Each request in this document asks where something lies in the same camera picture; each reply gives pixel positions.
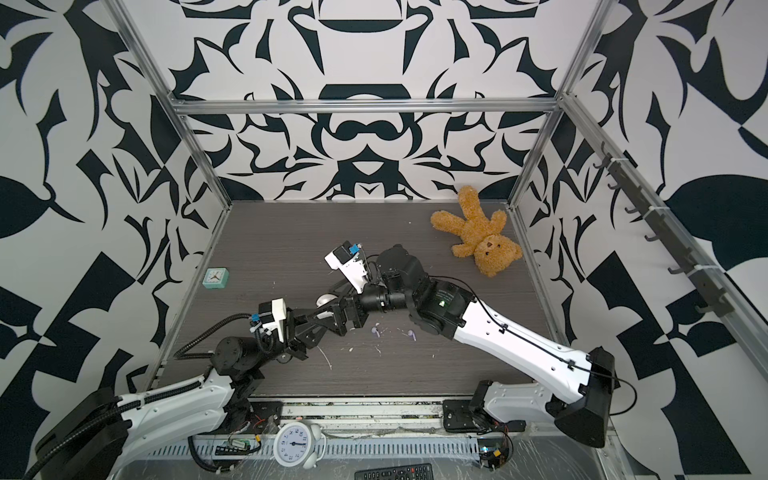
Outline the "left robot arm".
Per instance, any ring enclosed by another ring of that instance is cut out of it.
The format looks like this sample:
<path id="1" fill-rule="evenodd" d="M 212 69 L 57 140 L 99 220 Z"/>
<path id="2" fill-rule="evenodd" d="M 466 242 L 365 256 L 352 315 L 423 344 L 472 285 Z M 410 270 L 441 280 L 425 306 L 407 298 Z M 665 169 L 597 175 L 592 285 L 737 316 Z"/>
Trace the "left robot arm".
<path id="1" fill-rule="evenodd" d="M 282 355 L 304 359 L 325 333 L 347 332 L 336 304 L 271 310 L 250 316 L 249 335 L 226 337 L 211 353 L 194 351 L 237 318 L 219 321 L 175 353 L 177 360 L 208 361 L 204 373 L 140 393 L 118 395 L 102 387 L 86 396 L 38 441 L 24 478 L 111 479 L 162 446 L 219 429 L 235 431 L 249 418 L 249 398 L 263 380 L 263 365 Z"/>

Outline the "white earbud charging case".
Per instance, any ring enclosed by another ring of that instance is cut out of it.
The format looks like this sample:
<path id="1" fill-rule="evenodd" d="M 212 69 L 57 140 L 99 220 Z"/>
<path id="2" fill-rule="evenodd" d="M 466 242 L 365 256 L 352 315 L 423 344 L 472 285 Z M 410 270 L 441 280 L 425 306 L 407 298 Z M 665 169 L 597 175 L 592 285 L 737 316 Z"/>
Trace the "white earbud charging case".
<path id="1" fill-rule="evenodd" d="M 318 313 L 330 312 L 338 304 L 339 297 L 335 294 L 326 293 L 316 300 L 316 310 Z"/>

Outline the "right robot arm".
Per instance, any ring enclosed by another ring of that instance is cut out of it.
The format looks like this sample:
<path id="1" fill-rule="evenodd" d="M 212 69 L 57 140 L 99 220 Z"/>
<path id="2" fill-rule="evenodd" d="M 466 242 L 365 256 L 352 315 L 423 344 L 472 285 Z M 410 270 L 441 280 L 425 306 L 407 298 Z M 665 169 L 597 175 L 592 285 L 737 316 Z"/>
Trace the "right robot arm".
<path id="1" fill-rule="evenodd" d="M 405 310 L 423 331 L 484 351 L 535 381 L 530 394 L 513 394 L 499 382 L 482 382 L 475 409 L 499 423 L 550 422 L 592 448 L 607 442 L 614 391 L 623 385 L 614 356 L 547 339 L 505 317 L 457 278 L 428 274 L 417 257 L 396 244 L 367 262 L 362 247 L 344 242 L 325 257 L 351 291 L 332 301 L 351 320 L 371 312 Z"/>

